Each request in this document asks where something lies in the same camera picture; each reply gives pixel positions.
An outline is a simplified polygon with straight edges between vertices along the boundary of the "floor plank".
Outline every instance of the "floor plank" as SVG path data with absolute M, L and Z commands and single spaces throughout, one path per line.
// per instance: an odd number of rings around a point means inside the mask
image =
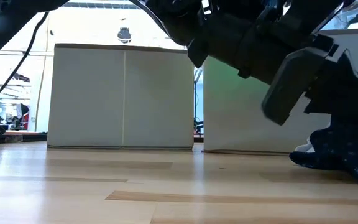
M 0 145 L 0 224 L 350 224 L 358 183 L 288 157 Z

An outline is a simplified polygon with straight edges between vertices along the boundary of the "wire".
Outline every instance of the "wire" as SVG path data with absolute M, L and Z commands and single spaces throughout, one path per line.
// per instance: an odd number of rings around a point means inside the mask
M 197 94 L 197 92 L 196 92 L 196 110 L 197 110 L 197 106 L 198 106 L 198 102 L 200 101 L 199 99 L 198 99 L 198 94 Z
M 17 64 L 16 68 L 12 71 L 11 75 L 8 77 L 8 79 L 5 81 L 5 83 L 0 88 L 0 93 L 5 89 L 7 84 L 11 81 L 12 77 L 16 74 L 16 72 L 19 70 L 19 68 L 23 64 L 24 60 L 30 54 L 31 48 L 32 48 L 32 46 L 34 44 L 34 41 L 35 41 L 35 37 L 37 36 L 38 29 L 45 22 L 45 20 L 48 17 L 48 15 L 49 15 L 49 12 L 45 12 L 44 15 L 42 16 L 41 20 L 37 23 L 37 25 L 35 25 L 35 28 L 34 28 L 34 31 L 32 33 L 32 37 L 31 37 L 31 40 L 30 40 L 30 44 L 29 44 L 27 50 L 25 51 L 25 53 L 24 53 L 22 59 L 20 60 L 20 62 Z M 2 131 L 2 129 L 0 129 L 0 134 L 4 134 L 4 133 L 5 133 L 5 130 L 3 129 L 3 131 Z
M 341 22 L 343 22 L 343 23 L 347 24 L 347 22 L 343 21 L 343 20 L 339 17 L 339 15 L 338 15 L 338 16 L 336 16 L 336 19 L 338 19 L 339 21 L 341 21 Z
M 47 21 L 47 46 L 46 46 L 46 52 L 48 52 L 48 47 L 49 47 L 49 23 L 50 22 L 50 18 L 48 17 L 48 21 Z M 42 85 L 44 84 L 44 75 L 45 75 L 45 67 L 47 64 L 47 55 L 45 54 L 44 57 L 44 67 L 42 67 L 42 75 L 41 75 L 41 82 L 40 82 L 40 90 L 38 91 L 38 100 L 37 100 L 37 107 L 35 109 L 35 124 L 34 124 L 34 131 L 37 132 L 37 125 L 38 125 L 38 110 L 40 108 L 40 100 L 41 100 L 41 92 L 42 92 Z

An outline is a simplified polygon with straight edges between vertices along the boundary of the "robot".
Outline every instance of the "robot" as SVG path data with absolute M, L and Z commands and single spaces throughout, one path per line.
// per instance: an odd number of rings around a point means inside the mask
M 0 49 L 36 13 L 67 1 L 0 0 Z M 196 67 L 210 56 L 238 69 L 242 78 L 270 85 L 262 111 L 274 123 L 282 125 L 302 95 L 311 100 L 305 113 L 331 114 L 331 126 L 310 136 L 315 152 L 290 158 L 358 178 L 358 72 L 347 49 L 318 33 L 353 1 L 209 0 L 203 7 L 201 0 L 131 0 L 187 47 Z M 285 14 L 284 5 L 290 5 Z

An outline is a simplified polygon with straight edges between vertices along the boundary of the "white wall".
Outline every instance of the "white wall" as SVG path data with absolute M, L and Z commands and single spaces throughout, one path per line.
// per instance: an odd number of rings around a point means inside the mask
M 40 31 L 40 40 L 36 43 L 37 47 L 35 49 L 48 51 L 51 52 L 51 54 L 53 53 L 55 43 L 122 45 L 117 39 L 117 33 L 121 26 L 130 27 L 133 39 L 130 45 L 165 47 L 169 49 L 183 48 L 173 43 L 172 40 L 166 39 L 167 35 L 141 10 L 62 7 L 50 13 L 50 18 L 46 24 L 45 29 Z M 30 28 L 32 29 L 33 26 L 26 26 L 25 30 L 21 32 L 25 32 Z M 12 46 L 15 44 L 19 44 L 16 39 L 13 40 L 13 43 L 9 44 L 9 46 L 11 46 L 9 49 L 12 49 Z M 53 57 L 47 57 L 40 96 L 40 75 L 36 77 L 32 83 L 33 88 L 30 106 L 34 108 L 34 110 L 31 110 L 30 118 L 36 117 L 36 121 L 31 121 L 30 119 L 29 127 L 31 128 L 29 128 L 29 130 L 31 131 L 48 131 L 49 105 L 53 77 L 52 68 Z

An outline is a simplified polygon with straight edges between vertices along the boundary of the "blue fabric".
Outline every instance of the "blue fabric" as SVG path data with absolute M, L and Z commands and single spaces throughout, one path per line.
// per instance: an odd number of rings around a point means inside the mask
M 358 180 L 358 118 L 333 116 L 328 128 L 310 136 L 315 152 L 293 152 L 290 159 L 303 167 L 343 170 Z

